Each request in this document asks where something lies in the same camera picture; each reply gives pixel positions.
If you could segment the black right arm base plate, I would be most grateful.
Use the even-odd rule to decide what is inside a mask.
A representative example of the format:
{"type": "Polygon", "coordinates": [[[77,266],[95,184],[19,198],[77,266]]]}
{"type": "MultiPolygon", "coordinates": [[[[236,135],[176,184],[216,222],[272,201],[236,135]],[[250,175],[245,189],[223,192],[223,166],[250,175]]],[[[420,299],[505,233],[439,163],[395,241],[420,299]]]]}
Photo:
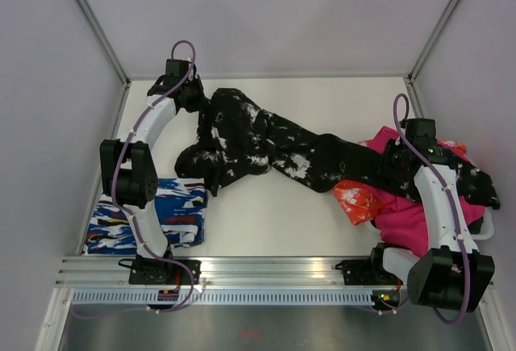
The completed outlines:
{"type": "Polygon", "coordinates": [[[346,286],[397,286],[398,278],[370,259],[343,260],[335,265],[346,286]]]}

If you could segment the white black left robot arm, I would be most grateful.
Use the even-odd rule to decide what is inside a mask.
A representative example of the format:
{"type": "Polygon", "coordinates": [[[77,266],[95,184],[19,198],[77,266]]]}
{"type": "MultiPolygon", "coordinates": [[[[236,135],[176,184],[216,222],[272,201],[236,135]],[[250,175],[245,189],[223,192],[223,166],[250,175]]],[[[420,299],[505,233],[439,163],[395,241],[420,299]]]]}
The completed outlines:
{"type": "Polygon", "coordinates": [[[152,149],[166,125],[180,109],[206,105],[193,58],[169,58],[164,75],[148,91],[145,107],[121,136],[99,147],[102,191],[126,216],[136,242],[131,263],[132,285],[195,284],[194,269],[174,259],[156,213],[158,175],[152,149]]]}

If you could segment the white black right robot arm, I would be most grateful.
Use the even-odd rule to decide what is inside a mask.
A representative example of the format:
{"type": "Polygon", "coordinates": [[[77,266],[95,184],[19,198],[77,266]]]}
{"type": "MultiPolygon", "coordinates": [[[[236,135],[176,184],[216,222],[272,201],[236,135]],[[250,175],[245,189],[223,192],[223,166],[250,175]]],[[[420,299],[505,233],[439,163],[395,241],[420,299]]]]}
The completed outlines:
{"type": "Polygon", "coordinates": [[[459,315],[475,311],[495,265],[480,253],[460,201],[481,186],[461,177],[471,163],[438,143],[434,120],[404,119],[397,129],[400,140],[388,142],[379,173],[416,189],[425,215],[427,250],[416,257],[409,249],[380,243],[371,251],[368,276],[378,283],[397,277],[414,305],[459,315]]]}

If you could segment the black white splattered trousers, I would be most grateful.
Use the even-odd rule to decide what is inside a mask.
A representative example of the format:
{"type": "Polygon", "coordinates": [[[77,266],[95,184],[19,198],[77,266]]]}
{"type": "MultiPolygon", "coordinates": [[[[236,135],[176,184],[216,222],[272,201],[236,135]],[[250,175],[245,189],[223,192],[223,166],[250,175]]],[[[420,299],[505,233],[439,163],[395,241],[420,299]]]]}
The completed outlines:
{"type": "Polygon", "coordinates": [[[180,178],[201,178],[212,194],[247,175],[271,169],[326,193],[352,180],[420,202],[413,180],[379,174],[381,153],[316,134],[257,106],[243,92],[220,88],[199,113],[197,142],[182,151],[174,169],[180,178]]]}

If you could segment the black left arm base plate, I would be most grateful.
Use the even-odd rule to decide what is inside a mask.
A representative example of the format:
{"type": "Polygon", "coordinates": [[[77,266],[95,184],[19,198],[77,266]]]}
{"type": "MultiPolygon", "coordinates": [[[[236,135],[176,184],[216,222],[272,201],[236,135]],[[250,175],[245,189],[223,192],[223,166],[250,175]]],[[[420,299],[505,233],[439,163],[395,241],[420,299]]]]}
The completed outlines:
{"type": "Polygon", "coordinates": [[[118,266],[130,271],[131,285],[197,285],[201,274],[198,260],[170,263],[137,256],[119,260],[118,266]]]}

